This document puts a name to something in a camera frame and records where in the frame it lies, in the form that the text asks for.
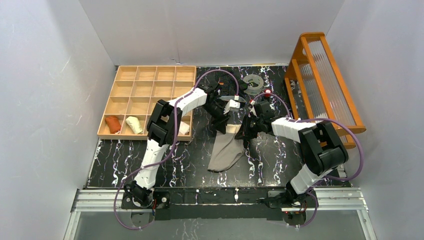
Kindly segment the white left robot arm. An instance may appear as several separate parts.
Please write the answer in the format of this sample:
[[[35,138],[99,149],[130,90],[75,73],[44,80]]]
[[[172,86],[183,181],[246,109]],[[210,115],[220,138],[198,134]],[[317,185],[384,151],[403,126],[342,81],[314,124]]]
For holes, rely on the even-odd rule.
[[[194,86],[187,93],[170,101],[159,100],[146,125],[147,145],[141,167],[133,173],[133,181],[123,184],[130,201],[141,208],[153,203],[153,188],[159,165],[168,160],[167,149],[175,150],[182,117],[197,107],[203,107],[212,116],[214,128],[226,132],[229,112],[240,108],[241,98],[236,95],[221,95],[220,84]]]

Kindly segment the grey beige underwear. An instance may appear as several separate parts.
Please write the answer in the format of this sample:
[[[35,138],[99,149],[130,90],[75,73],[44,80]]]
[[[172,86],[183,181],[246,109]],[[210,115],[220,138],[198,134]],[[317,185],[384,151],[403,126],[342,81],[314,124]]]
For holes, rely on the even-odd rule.
[[[243,141],[235,139],[240,124],[228,124],[225,134],[216,133],[212,154],[207,167],[210,172],[223,172],[230,169],[244,154]]]

